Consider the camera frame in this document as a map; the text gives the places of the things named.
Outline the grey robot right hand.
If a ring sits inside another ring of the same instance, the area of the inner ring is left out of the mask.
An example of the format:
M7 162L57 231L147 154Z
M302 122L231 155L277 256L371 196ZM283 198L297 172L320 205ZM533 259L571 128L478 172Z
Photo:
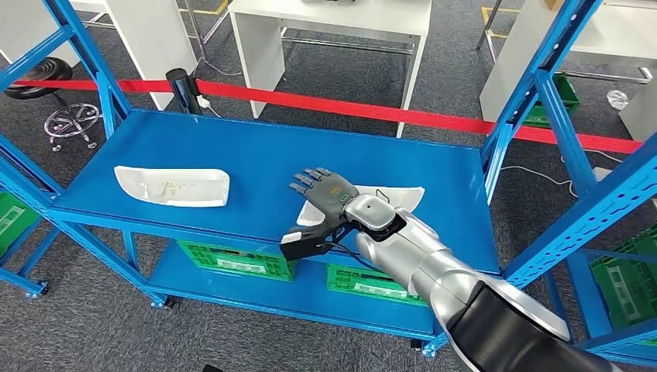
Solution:
M356 187L344 177L321 167L306 168L293 179L288 187L322 212L325 216L322 223L332 228L345 222L344 207L359 195Z

